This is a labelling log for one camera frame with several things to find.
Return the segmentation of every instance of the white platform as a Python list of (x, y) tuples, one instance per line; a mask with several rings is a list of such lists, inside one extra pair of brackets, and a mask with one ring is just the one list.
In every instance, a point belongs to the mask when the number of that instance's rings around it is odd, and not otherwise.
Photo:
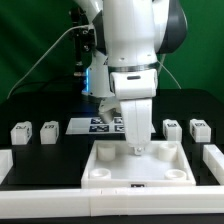
[(104, 124), (99, 117), (71, 118), (66, 130), (66, 135), (112, 133), (124, 133), (124, 124), (121, 117), (115, 117), (110, 124)]
[(151, 142), (141, 156), (134, 155), (125, 141), (95, 141), (81, 183), (83, 189), (196, 184), (180, 142), (166, 141)]
[(223, 205), (224, 186), (0, 191), (0, 219), (224, 213)]

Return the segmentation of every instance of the black table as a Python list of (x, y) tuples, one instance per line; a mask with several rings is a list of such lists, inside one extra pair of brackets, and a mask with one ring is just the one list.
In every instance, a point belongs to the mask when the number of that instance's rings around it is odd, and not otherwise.
[[(12, 149), (14, 166), (0, 191), (80, 188), (81, 177), (95, 140), (124, 140), (124, 134), (73, 135), (65, 131), (70, 118), (96, 117), (98, 104), (71, 92), (21, 93), (0, 106), (0, 149)], [(197, 185), (219, 185), (202, 160), (203, 143), (189, 133), (191, 119), (203, 119), (212, 129), (211, 143), (224, 152), (224, 105), (202, 90), (159, 90), (153, 99), (152, 140), (163, 140), (162, 121), (177, 120), (183, 129), (182, 145)], [(55, 145), (40, 144), (44, 122), (58, 121), (60, 136)], [(26, 146), (12, 146), (10, 130), (18, 122), (30, 121), (32, 140)], [(224, 214), (85, 217), (67, 219), (0, 220), (0, 223), (211, 223)]]

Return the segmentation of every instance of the white cable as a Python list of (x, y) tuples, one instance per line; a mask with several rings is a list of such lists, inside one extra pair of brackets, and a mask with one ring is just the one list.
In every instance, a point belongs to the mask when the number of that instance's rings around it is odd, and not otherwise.
[(164, 65), (164, 61), (165, 61), (165, 59), (166, 59), (166, 54), (163, 54), (162, 55), (162, 58), (161, 58), (161, 60), (160, 60), (160, 66), (159, 66), (159, 68), (158, 68), (158, 76), (160, 75), (160, 73), (161, 73), (161, 70), (162, 70), (162, 65)]
[(43, 61), (43, 59), (58, 45), (58, 43), (72, 30), (75, 29), (81, 29), (81, 28), (88, 28), (89, 25), (85, 25), (85, 26), (77, 26), (77, 27), (72, 27), (70, 29), (68, 29), (67, 31), (65, 31), (61, 37), (58, 38), (58, 40), (46, 51), (46, 53), (31, 67), (31, 69), (12, 87), (12, 89), (10, 90), (7, 99), (9, 99), (11, 97), (12, 92), (14, 91), (14, 89), (22, 82), (24, 81), (24, 79), (26, 79), (30, 73), (40, 64), (41, 61)]
[(171, 72), (161, 63), (158, 61), (158, 63), (164, 68), (164, 70), (170, 75), (170, 77), (174, 80), (174, 82), (177, 84), (179, 89), (182, 89), (178, 81), (174, 78), (174, 76), (171, 74)]

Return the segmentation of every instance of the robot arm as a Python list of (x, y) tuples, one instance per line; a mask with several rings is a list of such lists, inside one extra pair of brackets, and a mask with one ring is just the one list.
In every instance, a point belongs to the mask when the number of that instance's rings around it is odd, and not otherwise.
[(103, 24), (110, 86), (120, 101), (126, 141), (140, 154), (150, 142), (157, 87), (152, 1), (105, 0)]
[(127, 143), (141, 154), (151, 140), (156, 53), (171, 53), (185, 39), (183, 10), (179, 0), (88, 2), (102, 7), (93, 20), (96, 49), (108, 56), (110, 89), (120, 104)]

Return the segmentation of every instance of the green backdrop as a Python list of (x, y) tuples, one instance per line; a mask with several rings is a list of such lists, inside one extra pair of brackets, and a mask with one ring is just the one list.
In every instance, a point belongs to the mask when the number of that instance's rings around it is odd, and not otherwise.
[[(180, 0), (188, 20), (184, 44), (168, 55), (165, 66), (183, 88), (204, 89), (224, 102), (224, 1)], [(54, 41), (71, 27), (72, 0), (0, 0), (0, 102)], [(74, 72), (69, 38), (47, 57), (26, 82)], [(162, 72), (160, 88), (177, 88)]]

